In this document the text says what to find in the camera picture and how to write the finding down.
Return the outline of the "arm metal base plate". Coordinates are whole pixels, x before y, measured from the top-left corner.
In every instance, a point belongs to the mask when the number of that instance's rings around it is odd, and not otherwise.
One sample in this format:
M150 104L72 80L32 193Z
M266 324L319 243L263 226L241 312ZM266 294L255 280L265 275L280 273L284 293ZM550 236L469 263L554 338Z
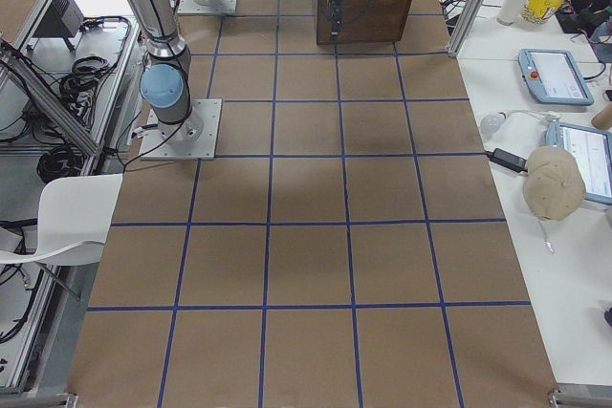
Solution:
M139 154L145 161L213 160L222 112L221 98L191 100L191 115L179 128L159 124L153 110L147 123L156 127L145 130Z
M179 0L179 15L233 16L238 0Z

